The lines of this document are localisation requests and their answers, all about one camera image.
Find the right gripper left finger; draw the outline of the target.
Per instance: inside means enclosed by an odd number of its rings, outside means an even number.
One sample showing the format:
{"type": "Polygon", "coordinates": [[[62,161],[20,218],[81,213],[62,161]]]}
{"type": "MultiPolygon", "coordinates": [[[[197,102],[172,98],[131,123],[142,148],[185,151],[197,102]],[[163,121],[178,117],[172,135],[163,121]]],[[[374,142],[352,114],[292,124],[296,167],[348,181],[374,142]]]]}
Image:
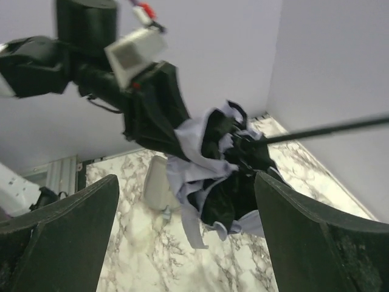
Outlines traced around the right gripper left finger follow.
{"type": "Polygon", "coordinates": [[[119,201],[108,175],[1,222],[1,291],[95,291],[119,201]]]}

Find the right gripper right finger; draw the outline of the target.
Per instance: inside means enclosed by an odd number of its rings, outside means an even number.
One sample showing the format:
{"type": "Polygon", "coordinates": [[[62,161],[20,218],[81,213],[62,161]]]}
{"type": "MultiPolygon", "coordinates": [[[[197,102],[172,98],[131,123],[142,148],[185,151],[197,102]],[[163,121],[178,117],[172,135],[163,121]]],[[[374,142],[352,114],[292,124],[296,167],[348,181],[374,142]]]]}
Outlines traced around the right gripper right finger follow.
{"type": "Polygon", "coordinates": [[[388,291],[388,224],[258,172],[255,195],[279,291],[388,291]]]}

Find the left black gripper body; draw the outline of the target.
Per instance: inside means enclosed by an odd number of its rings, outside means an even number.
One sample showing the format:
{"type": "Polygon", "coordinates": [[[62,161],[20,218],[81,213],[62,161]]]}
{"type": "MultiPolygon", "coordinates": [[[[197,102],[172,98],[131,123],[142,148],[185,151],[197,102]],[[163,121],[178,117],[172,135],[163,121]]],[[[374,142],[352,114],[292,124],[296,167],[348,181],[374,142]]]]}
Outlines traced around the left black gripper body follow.
{"type": "Polygon", "coordinates": [[[133,82],[127,137],[143,148],[185,158],[175,129],[190,118],[177,82],[177,67],[161,61],[133,82]]]}

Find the lavender umbrella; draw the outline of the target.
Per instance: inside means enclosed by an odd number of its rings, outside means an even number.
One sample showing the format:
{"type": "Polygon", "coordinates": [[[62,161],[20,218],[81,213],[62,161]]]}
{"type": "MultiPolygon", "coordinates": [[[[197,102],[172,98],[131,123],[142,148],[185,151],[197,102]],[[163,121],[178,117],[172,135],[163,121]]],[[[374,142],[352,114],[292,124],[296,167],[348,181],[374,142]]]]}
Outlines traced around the lavender umbrella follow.
{"type": "Polygon", "coordinates": [[[256,174],[264,172],[283,180],[269,156],[269,144],[386,124],[388,116],[273,137],[254,130],[246,112],[230,101],[196,118],[179,108],[168,120],[176,141],[167,152],[167,178],[181,205],[189,244],[203,249],[202,224],[216,231],[221,240],[239,233],[264,236],[255,198],[256,174]]]}

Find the pink zippered umbrella case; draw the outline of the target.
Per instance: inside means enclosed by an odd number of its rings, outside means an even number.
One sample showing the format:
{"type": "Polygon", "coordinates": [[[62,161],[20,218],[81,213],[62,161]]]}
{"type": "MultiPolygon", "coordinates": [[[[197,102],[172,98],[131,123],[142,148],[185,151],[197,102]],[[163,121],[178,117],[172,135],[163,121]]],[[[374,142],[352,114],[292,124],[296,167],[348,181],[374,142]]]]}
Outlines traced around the pink zippered umbrella case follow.
{"type": "Polygon", "coordinates": [[[166,158],[159,155],[151,158],[143,184],[143,202],[152,210],[160,212],[165,221],[170,221],[180,204],[170,189],[166,166],[166,158]]]}

